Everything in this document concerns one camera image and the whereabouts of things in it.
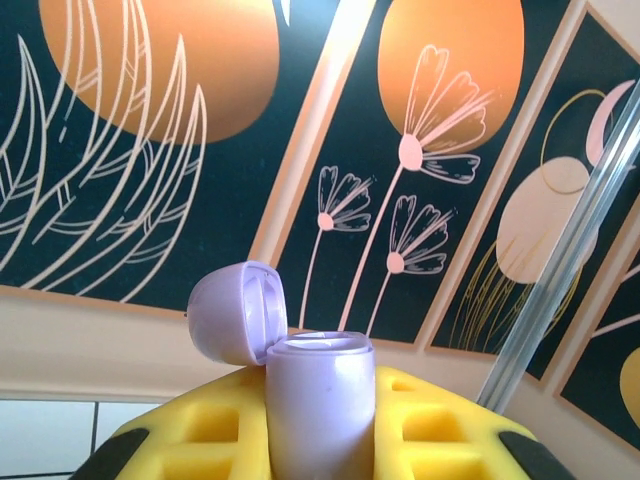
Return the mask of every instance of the wall mural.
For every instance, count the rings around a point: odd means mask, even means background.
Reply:
[[[598,58],[597,67],[585,61]],[[433,346],[497,353],[562,233],[640,67],[586,14]],[[633,201],[628,174],[529,366],[541,378]]]
[[[629,301],[639,288],[640,252],[561,395],[640,452],[640,304]]]
[[[291,326],[415,341],[566,5],[377,2],[279,259]]]
[[[0,283],[182,310],[246,259],[337,2],[285,4],[1,2]]]

